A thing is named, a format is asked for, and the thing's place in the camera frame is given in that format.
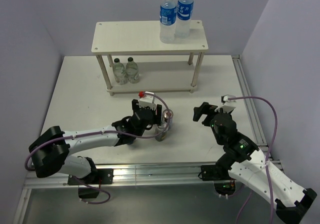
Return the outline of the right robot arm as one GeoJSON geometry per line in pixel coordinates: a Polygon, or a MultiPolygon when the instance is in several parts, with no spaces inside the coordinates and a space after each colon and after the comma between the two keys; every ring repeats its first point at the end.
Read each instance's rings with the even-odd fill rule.
{"type": "Polygon", "coordinates": [[[263,197],[286,224],[301,222],[317,193],[304,188],[266,159],[264,152],[249,137],[240,133],[232,118],[233,103],[221,106],[203,102],[193,109],[193,121],[205,116],[202,124],[211,128],[216,143],[224,154],[215,164],[201,166],[199,178],[203,181],[235,179],[263,197]]]}

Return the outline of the blue-label water bottle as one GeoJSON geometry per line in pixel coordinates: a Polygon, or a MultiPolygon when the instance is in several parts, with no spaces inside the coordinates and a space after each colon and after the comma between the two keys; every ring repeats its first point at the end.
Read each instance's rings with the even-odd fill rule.
{"type": "Polygon", "coordinates": [[[177,4],[175,0],[164,0],[160,5],[160,41],[169,44],[175,40],[175,24],[177,17],[177,4]]]}
{"type": "Polygon", "coordinates": [[[190,34],[194,0],[177,0],[175,36],[180,39],[190,34]]]}

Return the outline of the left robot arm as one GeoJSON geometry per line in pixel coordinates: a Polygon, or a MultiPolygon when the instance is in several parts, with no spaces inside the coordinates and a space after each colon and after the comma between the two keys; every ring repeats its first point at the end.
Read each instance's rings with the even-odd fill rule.
{"type": "Polygon", "coordinates": [[[47,178],[56,173],[75,176],[86,184],[96,181],[98,171],[89,157],[75,154],[100,147],[131,145],[162,119],[162,105],[154,100],[133,99],[133,114],[106,127],[89,131],[63,131],[52,126],[30,146],[29,153],[38,178],[47,178]]]}

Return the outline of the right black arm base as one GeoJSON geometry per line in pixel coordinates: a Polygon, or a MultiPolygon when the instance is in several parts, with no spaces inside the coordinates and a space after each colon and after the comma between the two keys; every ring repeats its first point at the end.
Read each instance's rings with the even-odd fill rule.
{"type": "Polygon", "coordinates": [[[198,178],[204,182],[213,182],[214,190],[218,195],[228,197],[236,192],[234,179],[229,176],[227,170],[216,164],[201,165],[198,178]]]}

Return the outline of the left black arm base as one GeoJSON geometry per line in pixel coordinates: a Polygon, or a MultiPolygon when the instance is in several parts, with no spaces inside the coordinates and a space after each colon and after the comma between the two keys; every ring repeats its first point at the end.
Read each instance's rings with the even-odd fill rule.
{"type": "Polygon", "coordinates": [[[111,185],[113,183],[114,170],[112,168],[101,168],[97,170],[97,174],[93,178],[78,178],[69,175],[67,180],[68,186],[77,186],[79,200],[90,205],[100,205],[111,199],[111,194],[102,189],[103,185],[111,185]],[[94,201],[100,193],[106,195],[105,200],[94,201]]]}

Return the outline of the silver red-tab slim can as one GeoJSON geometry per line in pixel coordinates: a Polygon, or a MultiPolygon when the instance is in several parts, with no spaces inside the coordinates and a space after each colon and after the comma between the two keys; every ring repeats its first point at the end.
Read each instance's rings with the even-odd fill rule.
{"type": "Polygon", "coordinates": [[[162,121],[168,124],[168,130],[172,128],[174,113],[171,109],[162,112],[162,121]]]}

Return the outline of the black yellow-label can front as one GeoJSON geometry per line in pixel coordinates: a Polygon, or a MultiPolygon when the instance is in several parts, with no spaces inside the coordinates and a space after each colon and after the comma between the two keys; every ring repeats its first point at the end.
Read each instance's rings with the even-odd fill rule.
{"type": "Polygon", "coordinates": [[[162,122],[160,125],[155,127],[155,139],[158,142],[161,142],[165,139],[167,132],[169,130],[168,124],[166,122],[162,122]]]}

